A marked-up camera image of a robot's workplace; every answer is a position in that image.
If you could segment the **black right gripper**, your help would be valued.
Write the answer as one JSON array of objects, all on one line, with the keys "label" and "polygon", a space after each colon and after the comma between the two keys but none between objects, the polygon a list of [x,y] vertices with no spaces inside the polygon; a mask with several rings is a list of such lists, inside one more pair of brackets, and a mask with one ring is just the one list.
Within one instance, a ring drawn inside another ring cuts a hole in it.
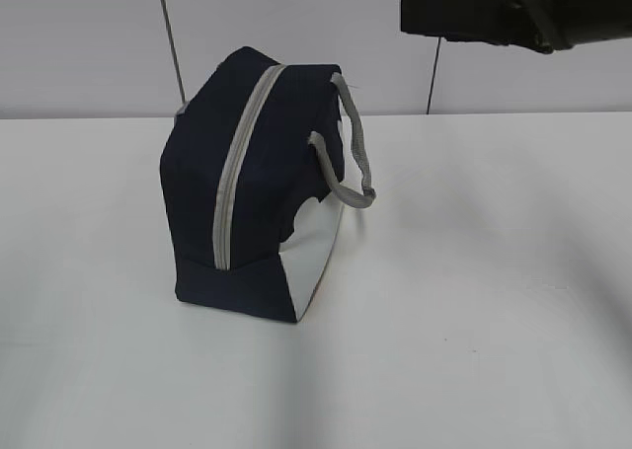
[{"label": "black right gripper", "polygon": [[546,54],[631,37],[631,0],[400,0],[406,35]]}]

